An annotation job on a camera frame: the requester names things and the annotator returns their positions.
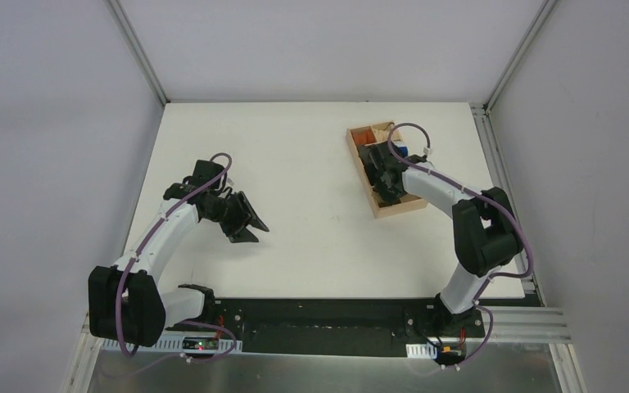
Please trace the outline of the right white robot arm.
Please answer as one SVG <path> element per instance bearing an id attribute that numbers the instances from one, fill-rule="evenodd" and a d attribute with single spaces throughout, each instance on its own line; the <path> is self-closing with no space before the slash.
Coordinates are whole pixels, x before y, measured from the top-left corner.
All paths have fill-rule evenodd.
<path id="1" fill-rule="evenodd" d="M 407 156 L 396 144 L 359 146 L 358 156 L 373 190 L 386 202 L 418 197 L 452 221 L 458 265 L 436 297 L 432 325 L 455 334 L 493 274 L 524 249 L 505 192 L 493 187 L 475 192 L 438 171 L 424 156 Z"/>

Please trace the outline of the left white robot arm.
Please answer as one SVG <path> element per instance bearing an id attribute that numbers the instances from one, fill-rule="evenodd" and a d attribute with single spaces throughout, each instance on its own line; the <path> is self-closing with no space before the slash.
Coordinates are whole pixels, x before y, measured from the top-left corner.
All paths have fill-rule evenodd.
<path id="1" fill-rule="evenodd" d="M 197 160 L 190 175 L 164 191 L 141 237 L 117 261 L 89 274 L 88 323 L 95 337 L 151 347 L 178 324 L 202 332 L 215 325 L 212 289 L 180 284 L 162 292 L 159 281 L 183 239 L 202 221 L 218 224 L 233 244 L 257 243 L 253 232 L 269 231 L 246 194 L 233 189 L 231 165 L 218 163 L 219 157 Z"/>

